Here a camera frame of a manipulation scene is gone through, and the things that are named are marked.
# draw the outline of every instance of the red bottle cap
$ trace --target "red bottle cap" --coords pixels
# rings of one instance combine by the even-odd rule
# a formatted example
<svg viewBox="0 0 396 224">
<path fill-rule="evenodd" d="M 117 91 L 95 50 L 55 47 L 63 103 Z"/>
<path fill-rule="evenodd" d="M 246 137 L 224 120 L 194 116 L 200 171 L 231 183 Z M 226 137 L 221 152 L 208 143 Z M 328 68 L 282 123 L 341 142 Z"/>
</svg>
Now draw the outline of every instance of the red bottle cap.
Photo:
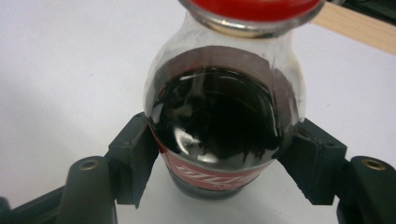
<svg viewBox="0 0 396 224">
<path fill-rule="evenodd" d="M 242 21 L 284 21 L 314 9 L 321 0 L 190 0 L 217 15 Z"/>
</svg>

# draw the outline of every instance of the clear plastic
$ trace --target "clear plastic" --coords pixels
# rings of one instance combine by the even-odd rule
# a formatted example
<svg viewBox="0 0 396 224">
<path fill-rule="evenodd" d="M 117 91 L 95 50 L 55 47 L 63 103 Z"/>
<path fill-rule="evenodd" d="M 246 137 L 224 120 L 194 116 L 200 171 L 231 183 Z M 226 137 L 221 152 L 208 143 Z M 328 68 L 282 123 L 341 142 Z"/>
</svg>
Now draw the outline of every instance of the clear plastic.
<svg viewBox="0 0 396 224">
<path fill-rule="evenodd" d="M 287 150 L 304 119 L 289 29 L 321 5 L 275 29 L 213 20 L 181 2 L 189 12 L 150 67 L 145 114 L 177 186 L 196 198 L 224 199 Z"/>
</svg>

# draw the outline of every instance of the cola bottle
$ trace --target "cola bottle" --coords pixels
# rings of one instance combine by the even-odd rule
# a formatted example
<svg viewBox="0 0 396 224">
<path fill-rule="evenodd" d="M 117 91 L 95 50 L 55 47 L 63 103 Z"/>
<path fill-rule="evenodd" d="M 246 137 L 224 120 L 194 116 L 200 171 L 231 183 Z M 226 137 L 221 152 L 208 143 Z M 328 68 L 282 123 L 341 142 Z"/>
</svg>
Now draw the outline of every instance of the cola bottle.
<svg viewBox="0 0 396 224">
<path fill-rule="evenodd" d="M 304 119 L 290 30 L 323 1 L 179 2 L 188 12 L 150 68 L 145 114 L 178 188 L 226 199 L 288 149 Z"/>
</svg>

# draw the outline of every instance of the bottle neck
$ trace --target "bottle neck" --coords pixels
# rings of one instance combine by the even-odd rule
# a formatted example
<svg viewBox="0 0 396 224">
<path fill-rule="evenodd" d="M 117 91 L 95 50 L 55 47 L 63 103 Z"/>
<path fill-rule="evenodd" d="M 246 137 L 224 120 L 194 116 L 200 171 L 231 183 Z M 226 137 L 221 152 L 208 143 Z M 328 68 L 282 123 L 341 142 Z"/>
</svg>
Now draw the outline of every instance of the bottle neck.
<svg viewBox="0 0 396 224">
<path fill-rule="evenodd" d="M 311 11 L 285 21 L 240 21 L 225 18 L 211 12 L 205 11 L 188 0 L 179 0 L 180 3 L 190 12 L 194 19 L 202 25 L 214 31 L 244 38 L 271 38 L 285 34 L 287 31 L 312 20 L 321 10 L 324 1 Z"/>
</svg>

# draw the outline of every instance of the wooden edge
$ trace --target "wooden edge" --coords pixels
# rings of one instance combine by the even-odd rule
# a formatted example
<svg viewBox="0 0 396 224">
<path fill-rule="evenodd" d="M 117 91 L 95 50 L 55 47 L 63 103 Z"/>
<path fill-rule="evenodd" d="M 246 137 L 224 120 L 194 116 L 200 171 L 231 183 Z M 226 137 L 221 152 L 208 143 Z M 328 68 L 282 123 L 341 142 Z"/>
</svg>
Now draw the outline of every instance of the wooden edge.
<svg viewBox="0 0 396 224">
<path fill-rule="evenodd" d="M 326 3 L 313 23 L 396 55 L 396 26 Z"/>
</svg>

